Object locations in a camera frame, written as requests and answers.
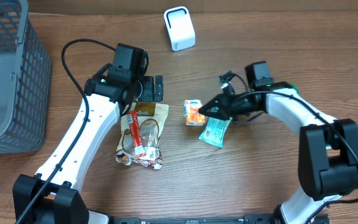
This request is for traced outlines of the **teal wet wipes pack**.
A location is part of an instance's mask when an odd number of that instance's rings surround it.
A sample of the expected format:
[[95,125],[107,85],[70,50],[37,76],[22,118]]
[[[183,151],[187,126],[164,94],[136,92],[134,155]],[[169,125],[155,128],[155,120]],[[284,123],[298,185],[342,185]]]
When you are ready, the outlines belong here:
[[200,134],[199,140],[218,148],[223,147],[224,135],[231,123],[229,120],[220,120],[216,118],[208,118],[208,122],[204,131]]

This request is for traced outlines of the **orange tissue packet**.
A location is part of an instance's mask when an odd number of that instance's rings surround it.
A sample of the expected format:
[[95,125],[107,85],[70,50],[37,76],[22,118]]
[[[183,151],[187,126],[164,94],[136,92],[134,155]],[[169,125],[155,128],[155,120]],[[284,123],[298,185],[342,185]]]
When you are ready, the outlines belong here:
[[202,126],[206,120],[204,115],[199,114],[198,110],[202,107],[200,100],[185,100],[183,109],[185,114],[185,124],[187,126]]

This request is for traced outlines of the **dried food snack bag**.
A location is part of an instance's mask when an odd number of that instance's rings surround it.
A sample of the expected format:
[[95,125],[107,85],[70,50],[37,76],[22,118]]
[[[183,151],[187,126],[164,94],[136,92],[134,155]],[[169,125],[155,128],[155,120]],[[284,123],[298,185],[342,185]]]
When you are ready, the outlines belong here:
[[140,164],[155,170],[163,166],[159,140],[169,106],[161,103],[136,103],[121,118],[121,138],[116,161],[129,166]]

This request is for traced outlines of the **green lid glass jar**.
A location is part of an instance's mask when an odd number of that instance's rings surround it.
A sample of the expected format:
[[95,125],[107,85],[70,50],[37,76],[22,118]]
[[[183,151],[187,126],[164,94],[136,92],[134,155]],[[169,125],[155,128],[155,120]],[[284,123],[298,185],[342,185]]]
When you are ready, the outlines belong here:
[[289,85],[300,95],[299,89],[296,87],[296,85],[289,83]]

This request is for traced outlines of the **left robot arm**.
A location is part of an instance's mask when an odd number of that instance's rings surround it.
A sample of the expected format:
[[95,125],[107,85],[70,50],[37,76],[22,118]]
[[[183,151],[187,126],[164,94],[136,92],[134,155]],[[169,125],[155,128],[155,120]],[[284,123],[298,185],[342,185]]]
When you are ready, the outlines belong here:
[[161,101],[162,77],[146,75],[149,56],[126,44],[113,48],[114,59],[103,65],[84,87],[78,113],[56,150],[35,175],[21,174],[12,193],[17,223],[114,223],[114,217],[89,209],[81,190],[90,164],[110,129],[133,102]]

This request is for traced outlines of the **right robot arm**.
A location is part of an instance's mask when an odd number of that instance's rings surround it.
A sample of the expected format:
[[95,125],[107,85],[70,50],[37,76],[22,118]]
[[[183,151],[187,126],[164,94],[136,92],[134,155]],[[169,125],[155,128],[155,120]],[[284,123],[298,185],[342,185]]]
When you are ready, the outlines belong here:
[[278,205],[270,223],[312,223],[333,204],[358,203],[358,125],[337,119],[304,100],[297,88],[275,82],[267,62],[245,67],[246,92],[237,94],[229,71],[219,77],[222,93],[199,109],[210,118],[237,121],[241,115],[266,113],[286,124],[299,138],[300,187]]

